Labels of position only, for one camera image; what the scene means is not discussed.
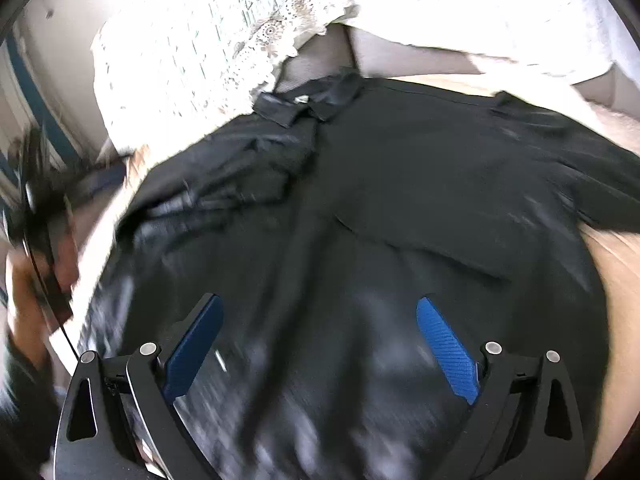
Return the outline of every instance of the shirt sleeve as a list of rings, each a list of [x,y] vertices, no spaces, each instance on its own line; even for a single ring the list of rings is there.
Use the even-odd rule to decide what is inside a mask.
[[[52,365],[42,370],[15,347],[7,335],[0,383],[0,440],[15,461],[38,471],[49,459],[58,428],[59,409],[53,394]]]
[[[544,144],[560,163],[561,188],[578,216],[594,228],[640,232],[640,158],[567,121]]]

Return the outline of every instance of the white lace cloth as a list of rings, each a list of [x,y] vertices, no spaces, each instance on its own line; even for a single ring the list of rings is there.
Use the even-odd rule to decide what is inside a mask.
[[[573,84],[615,60],[640,82],[638,49],[607,0],[353,0],[348,25],[386,40],[507,58]],[[492,60],[476,56],[481,70]]]
[[[157,160],[252,111],[258,88],[345,0],[140,0],[92,45],[94,89],[116,149]]]

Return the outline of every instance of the person's hand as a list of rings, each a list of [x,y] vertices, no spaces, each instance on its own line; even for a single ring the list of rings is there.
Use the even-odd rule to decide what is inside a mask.
[[[46,259],[41,254],[35,254],[34,259],[44,278],[51,272]],[[63,292],[69,292],[78,280],[78,251],[71,234],[63,237],[58,244],[58,257],[53,271]],[[44,341],[48,329],[34,290],[35,283],[37,279],[30,257],[23,251],[11,251],[6,265],[9,328],[17,349],[38,368],[46,358]]]

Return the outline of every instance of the black cable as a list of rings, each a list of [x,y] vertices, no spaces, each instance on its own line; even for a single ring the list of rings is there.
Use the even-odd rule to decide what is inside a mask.
[[[49,308],[50,312],[53,314],[53,317],[55,318],[55,320],[58,322],[58,327],[60,328],[60,330],[62,331],[63,335],[65,336],[66,342],[69,343],[69,348],[71,348],[71,351],[74,353],[74,356],[76,358],[76,361],[78,361],[80,359],[80,357],[78,356],[78,352],[76,351],[76,347],[73,346],[73,344],[71,343],[71,339],[69,339],[69,336],[66,334],[66,330],[63,327],[63,323],[60,323],[60,320],[56,317],[56,313],[53,312],[53,309],[51,307],[51,305],[49,304],[49,298],[47,297],[47,288],[44,284],[44,280],[42,279],[42,276],[40,275],[40,271],[38,270],[38,266],[36,265],[36,259],[33,256],[33,252],[31,251],[31,245],[28,241],[28,237],[24,237],[24,248],[27,251],[27,254],[29,255],[30,259],[31,259],[31,264],[33,265],[33,269],[36,271],[36,278],[38,279],[38,283],[40,284],[40,288],[42,289],[42,293],[44,295],[45,298],[45,302],[47,303],[47,307]]]

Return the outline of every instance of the ribbed blue pad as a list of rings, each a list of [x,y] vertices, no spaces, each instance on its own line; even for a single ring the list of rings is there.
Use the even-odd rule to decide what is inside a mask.
[[[469,357],[456,335],[427,298],[418,302],[418,327],[431,347],[449,386],[473,404],[479,393],[478,365]]]
[[[222,300],[212,296],[166,362],[162,395],[168,404],[189,391],[223,322]]]

